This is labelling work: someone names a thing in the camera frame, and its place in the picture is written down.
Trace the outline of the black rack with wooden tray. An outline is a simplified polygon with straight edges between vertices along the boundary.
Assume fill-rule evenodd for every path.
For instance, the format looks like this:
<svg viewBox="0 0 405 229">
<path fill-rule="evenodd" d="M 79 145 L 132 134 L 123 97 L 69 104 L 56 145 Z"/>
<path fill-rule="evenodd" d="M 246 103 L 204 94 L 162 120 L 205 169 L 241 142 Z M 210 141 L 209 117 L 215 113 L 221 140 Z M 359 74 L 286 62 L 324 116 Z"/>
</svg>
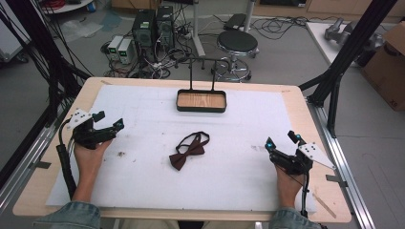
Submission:
<svg viewBox="0 0 405 229">
<path fill-rule="evenodd" d="M 202 69 L 205 68 L 206 61 L 213 61 L 212 83 L 209 90 L 197 90 L 193 88 L 193 63 L 202 62 Z M 205 57 L 184 57 L 176 61 L 177 68 L 180 63 L 188 62 L 189 68 L 189 88 L 180 89 L 177 92 L 176 107 L 179 112 L 198 113 L 224 113 L 227 107 L 226 92 L 215 89 L 216 71 L 219 63 L 224 63 L 230 68 L 227 60 L 205 58 Z"/>
</svg>

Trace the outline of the person's left hand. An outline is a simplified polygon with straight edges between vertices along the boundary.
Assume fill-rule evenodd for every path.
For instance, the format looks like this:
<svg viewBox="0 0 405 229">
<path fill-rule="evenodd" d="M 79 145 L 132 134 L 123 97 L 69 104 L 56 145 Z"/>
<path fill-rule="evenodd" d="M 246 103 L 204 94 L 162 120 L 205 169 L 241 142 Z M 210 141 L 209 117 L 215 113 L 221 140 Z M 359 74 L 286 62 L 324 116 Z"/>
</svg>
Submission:
<svg viewBox="0 0 405 229">
<path fill-rule="evenodd" d="M 99 143 L 93 150 L 76 143 L 75 159 L 82 177 L 95 177 L 97 175 L 104 153 L 111 143 L 111 140 Z"/>
</svg>

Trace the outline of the white power supply unit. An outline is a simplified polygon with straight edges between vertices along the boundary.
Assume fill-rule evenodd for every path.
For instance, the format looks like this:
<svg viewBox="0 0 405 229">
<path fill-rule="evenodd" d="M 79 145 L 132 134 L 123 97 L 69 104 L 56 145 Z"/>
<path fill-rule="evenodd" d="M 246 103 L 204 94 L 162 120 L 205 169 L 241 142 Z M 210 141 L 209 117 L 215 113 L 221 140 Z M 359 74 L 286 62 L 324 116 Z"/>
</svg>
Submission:
<svg viewBox="0 0 405 229">
<path fill-rule="evenodd" d="M 122 39 L 123 39 L 122 35 L 116 35 L 107 47 L 109 57 L 113 61 L 119 61 L 119 54 L 117 50 L 120 46 Z"/>
<path fill-rule="evenodd" d="M 132 45 L 132 40 L 129 38 L 124 38 L 118 48 L 118 55 L 120 62 L 122 64 L 130 64 L 134 57 L 134 49 Z"/>
</svg>

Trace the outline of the white board on floor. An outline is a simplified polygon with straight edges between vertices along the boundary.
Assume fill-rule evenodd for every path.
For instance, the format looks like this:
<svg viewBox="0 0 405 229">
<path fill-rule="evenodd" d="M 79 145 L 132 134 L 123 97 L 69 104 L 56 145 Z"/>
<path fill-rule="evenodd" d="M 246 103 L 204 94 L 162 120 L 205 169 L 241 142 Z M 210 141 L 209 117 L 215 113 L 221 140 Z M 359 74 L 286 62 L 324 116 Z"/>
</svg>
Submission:
<svg viewBox="0 0 405 229">
<path fill-rule="evenodd" d="M 317 47 L 327 62 L 331 64 L 350 36 L 349 29 L 352 28 L 352 23 L 343 22 L 332 39 L 325 37 L 325 32 L 332 26 L 332 23 L 308 22 L 306 26 Z"/>
</svg>

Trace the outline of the black metal frame stand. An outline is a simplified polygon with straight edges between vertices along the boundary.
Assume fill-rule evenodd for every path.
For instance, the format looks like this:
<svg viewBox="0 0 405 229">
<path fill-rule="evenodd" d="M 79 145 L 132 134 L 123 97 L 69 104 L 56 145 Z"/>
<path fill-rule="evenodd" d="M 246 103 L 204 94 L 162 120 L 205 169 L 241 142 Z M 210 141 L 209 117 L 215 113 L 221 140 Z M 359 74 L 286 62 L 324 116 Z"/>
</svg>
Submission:
<svg viewBox="0 0 405 229">
<path fill-rule="evenodd" d="M 47 19 L 34 0 L 5 0 L 6 4 L 21 24 L 31 43 L 27 44 L 18 33 L 20 27 L 1 10 L 0 20 L 5 23 L 17 41 L 33 61 L 41 76 L 48 84 L 49 105 L 45 111 L 46 121 L 51 123 L 58 117 L 59 106 L 67 107 L 78 96 L 84 81 L 91 77 L 90 72 L 79 69 L 69 62 L 53 41 Z"/>
<path fill-rule="evenodd" d="M 397 1 L 372 0 L 330 66 L 319 76 L 299 86 L 301 91 L 316 86 L 315 91 L 308 96 L 309 103 L 315 107 L 323 107 L 325 99 L 330 96 L 327 127 L 334 137 L 336 137 L 335 120 L 341 79 Z"/>
</svg>

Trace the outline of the person's right hand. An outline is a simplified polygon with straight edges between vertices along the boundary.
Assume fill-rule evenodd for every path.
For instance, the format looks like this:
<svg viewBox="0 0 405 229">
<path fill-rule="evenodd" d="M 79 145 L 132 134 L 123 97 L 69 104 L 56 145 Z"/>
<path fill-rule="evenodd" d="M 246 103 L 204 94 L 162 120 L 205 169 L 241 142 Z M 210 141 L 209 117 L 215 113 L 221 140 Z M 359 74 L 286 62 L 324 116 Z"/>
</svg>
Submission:
<svg viewBox="0 0 405 229">
<path fill-rule="evenodd" d="M 304 175 L 288 175 L 285 169 L 276 166 L 277 192 L 280 207 L 295 207 L 295 198 L 305 183 Z"/>
</svg>

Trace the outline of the person's right denim sleeve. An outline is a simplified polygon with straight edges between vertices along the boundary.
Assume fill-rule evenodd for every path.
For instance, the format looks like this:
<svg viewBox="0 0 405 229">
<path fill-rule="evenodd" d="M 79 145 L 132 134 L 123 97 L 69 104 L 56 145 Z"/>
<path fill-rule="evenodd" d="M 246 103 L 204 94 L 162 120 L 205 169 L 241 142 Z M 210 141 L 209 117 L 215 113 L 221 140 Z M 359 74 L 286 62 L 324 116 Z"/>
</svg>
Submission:
<svg viewBox="0 0 405 229">
<path fill-rule="evenodd" d="M 294 208 L 282 207 L 271 218 L 268 229 L 322 229 L 322 226 L 303 217 Z"/>
</svg>

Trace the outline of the person's denim sleeve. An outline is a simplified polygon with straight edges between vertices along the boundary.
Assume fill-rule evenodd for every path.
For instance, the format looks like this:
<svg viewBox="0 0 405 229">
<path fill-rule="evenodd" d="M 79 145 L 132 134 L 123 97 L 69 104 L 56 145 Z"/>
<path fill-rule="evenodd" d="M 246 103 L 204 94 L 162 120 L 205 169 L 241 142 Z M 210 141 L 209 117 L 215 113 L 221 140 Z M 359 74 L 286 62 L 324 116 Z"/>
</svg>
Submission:
<svg viewBox="0 0 405 229">
<path fill-rule="evenodd" d="M 282 207 L 271 218 L 268 229 L 322 229 L 322 226 L 303 217 L 294 208 Z"/>
<path fill-rule="evenodd" d="M 33 225 L 49 229 L 100 229 L 100 210 L 92 203 L 71 201 L 59 210 L 36 219 Z"/>
</svg>

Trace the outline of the cardboard box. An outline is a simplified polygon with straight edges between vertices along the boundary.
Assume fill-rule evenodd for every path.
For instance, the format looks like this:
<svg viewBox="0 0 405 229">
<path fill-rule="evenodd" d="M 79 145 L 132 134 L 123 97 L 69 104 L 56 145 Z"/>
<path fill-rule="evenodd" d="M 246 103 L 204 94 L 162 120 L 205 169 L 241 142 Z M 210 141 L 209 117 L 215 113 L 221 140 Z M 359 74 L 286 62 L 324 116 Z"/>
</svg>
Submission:
<svg viewBox="0 0 405 229">
<path fill-rule="evenodd" d="M 384 45 L 362 75 L 395 111 L 405 111 L 405 21 L 383 34 Z"/>
</svg>

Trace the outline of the person's left denim sleeve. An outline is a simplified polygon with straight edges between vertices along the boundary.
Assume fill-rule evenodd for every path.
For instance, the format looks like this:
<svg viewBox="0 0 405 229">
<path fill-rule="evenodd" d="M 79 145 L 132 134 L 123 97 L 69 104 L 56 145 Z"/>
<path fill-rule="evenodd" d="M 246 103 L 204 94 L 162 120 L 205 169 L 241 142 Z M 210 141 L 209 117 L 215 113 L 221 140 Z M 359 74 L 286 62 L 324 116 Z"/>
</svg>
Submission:
<svg viewBox="0 0 405 229">
<path fill-rule="evenodd" d="M 49 229 L 100 229 L 100 210 L 92 203 L 71 201 L 59 210 L 36 219 L 33 225 Z"/>
</svg>

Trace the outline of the black round stool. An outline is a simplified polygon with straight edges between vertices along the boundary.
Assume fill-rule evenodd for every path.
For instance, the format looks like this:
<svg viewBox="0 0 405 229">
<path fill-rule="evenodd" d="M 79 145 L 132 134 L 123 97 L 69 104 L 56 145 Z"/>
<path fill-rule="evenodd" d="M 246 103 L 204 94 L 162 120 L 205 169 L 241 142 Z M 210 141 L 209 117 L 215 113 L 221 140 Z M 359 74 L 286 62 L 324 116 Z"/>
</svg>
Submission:
<svg viewBox="0 0 405 229">
<path fill-rule="evenodd" d="M 238 81 L 251 79 L 251 70 L 240 56 L 255 56 L 258 41 L 244 31 L 223 31 L 217 38 L 217 46 L 228 56 L 222 57 L 223 64 L 211 68 L 218 81 Z"/>
</svg>

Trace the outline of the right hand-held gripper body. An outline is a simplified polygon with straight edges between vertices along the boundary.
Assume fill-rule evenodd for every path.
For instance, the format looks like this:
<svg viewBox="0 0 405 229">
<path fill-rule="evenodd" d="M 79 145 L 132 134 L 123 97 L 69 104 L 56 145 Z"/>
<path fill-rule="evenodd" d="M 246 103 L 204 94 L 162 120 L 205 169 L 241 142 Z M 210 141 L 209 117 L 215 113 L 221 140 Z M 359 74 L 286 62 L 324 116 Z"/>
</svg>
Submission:
<svg viewBox="0 0 405 229">
<path fill-rule="evenodd" d="M 276 149 L 275 153 L 269 154 L 269 158 L 273 164 L 284 168 L 288 175 L 306 174 L 312 168 L 313 162 L 335 169 L 335 165 L 315 143 L 298 146 L 294 156 Z"/>
</svg>

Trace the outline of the black flat box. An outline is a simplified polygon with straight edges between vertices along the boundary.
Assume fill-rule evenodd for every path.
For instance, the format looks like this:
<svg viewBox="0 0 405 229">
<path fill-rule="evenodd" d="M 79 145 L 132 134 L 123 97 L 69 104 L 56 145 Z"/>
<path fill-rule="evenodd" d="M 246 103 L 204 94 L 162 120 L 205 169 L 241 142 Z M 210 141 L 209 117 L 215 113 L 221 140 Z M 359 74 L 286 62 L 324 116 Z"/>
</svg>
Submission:
<svg viewBox="0 0 405 229">
<path fill-rule="evenodd" d="M 224 29 L 226 31 L 242 31 L 245 26 L 245 19 L 244 13 L 235 13 L 224 23 Z"/>
</svg>

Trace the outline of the wooden stick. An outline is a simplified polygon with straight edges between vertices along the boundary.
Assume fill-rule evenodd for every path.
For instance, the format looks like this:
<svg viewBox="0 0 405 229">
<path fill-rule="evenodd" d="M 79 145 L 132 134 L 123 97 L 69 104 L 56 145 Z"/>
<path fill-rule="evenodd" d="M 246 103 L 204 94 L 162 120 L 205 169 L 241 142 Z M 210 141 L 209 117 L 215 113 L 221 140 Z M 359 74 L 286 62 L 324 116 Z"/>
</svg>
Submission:
<svg viewBox="0 0 405 229">
<path fill-rule="evenodd" d="M 312 194 L 312 196 L 319 202 L 319 204 L 334 218 L 336 219 L 336 214 L 331 210 L 331 208 L 327 205 L 325 201 L 319 198 L 316 194 Z"/>
</svg>

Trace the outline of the brown bow tie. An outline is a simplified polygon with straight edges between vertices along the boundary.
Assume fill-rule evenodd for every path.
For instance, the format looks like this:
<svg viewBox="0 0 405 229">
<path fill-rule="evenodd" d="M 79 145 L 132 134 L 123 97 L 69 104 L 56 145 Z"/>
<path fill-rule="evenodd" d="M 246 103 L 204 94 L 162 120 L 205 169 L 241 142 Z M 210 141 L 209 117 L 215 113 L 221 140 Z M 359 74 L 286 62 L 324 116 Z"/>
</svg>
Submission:
<svg viewBox="0 0 405 229">
<path fill-rule="evenodd" d="M 180 171 L 189 156 L 199 156 L 205 153 L 204 146 L 209 141 L 210 135 L 205 132 L 195 132 L 187 135 L 176 146 L 176 153 L 169 157 L 171 165 Z"/>
</svg>

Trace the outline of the black computer tower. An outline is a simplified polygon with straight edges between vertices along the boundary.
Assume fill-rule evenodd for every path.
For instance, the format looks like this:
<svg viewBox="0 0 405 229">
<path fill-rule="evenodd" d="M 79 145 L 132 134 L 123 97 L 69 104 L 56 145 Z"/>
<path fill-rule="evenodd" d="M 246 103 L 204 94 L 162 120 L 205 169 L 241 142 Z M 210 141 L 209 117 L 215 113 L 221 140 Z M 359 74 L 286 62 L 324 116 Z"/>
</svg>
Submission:
<svg viewBox="0 0 405 229">
<path fill-rule="evenodd" d="M 154 10 L 139 10 L 132 27 L 134 40 L 142 47 L 152 47 L 156 41 L 156 25 L 156 12 Z"/>
<path fill-rule="evenodd" d="M 159 6 L 157 10 L 158 40 L 166 49 L 173 49 L 174 45 L 174 18 L 172 6 Z"/>
</svg>

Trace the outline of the white foam mat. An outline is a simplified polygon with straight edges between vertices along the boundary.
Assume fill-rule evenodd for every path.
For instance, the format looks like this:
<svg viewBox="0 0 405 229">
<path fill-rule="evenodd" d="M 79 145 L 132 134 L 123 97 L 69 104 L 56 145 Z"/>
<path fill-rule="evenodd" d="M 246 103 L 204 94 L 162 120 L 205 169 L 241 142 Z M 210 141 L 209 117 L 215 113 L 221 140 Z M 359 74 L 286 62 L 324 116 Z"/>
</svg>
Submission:
<svg viewBox="0 0 405 229">
<path fill-rule="evenodd" d="M 292 155 L 281 94 L 229 90 L 223 113 L 180 112 L 177 89 L 104 86 L 101 129 L 122 120 L 92 195 L 99 207 L 273 212 L 277 178 L 266 142 Z"/>
</svg>

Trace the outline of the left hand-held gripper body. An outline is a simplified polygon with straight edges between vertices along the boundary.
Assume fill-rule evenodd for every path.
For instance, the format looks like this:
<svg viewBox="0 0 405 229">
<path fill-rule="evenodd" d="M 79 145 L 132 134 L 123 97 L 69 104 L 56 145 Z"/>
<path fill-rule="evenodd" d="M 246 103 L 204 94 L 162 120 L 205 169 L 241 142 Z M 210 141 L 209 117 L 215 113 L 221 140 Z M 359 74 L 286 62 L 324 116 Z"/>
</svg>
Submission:
<svg viewBox="0 0 405 229">
<path fill-rule="evenodd" d="M 92 114 L 81 109 L 76 109 L 67 124 L 67 129 L 73 131 L 75 143 L 93 150 L 98 143 L 111 140 L 117 136 L 117 132 L 111 127 L 95 129 Z"/>
</svg>

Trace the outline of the aluminium rail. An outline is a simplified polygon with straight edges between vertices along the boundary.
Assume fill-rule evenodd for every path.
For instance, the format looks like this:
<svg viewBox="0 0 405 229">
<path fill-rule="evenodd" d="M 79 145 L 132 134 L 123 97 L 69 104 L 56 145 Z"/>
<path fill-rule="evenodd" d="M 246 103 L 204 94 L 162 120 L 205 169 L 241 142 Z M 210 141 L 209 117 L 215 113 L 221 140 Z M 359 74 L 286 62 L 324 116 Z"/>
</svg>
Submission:
<svg viewBox="0 0 405 229">
<path fill-rule="evenodd" d="M 328 115 L 324 108 L 315 107 L 308 102 L 309 111 L 318 128 L 318 133 L 324 141 L 327 154 L 336 166 L 338 183 L 341 186 L 344 197 L 349 204 L 350 213 L 360 229 L 376 229 L 372 216 L 362 198 L 360 190 L 355 182 L 352 170 L 336 137 L 328 130 Z"/>
<path fill-rule="evenodd" d="M 7 210 L 17 191 L 27 182 L 32 171 L 36 167 L 48 167 L 49 163 L 41 162 L 40 158 L 56 135 L 66 113 L 66 109 L 59 108 L 55 117 L 51 117 L 50 108 L 46 108 L 0 170 L 0 216 Z"/>
</svg>

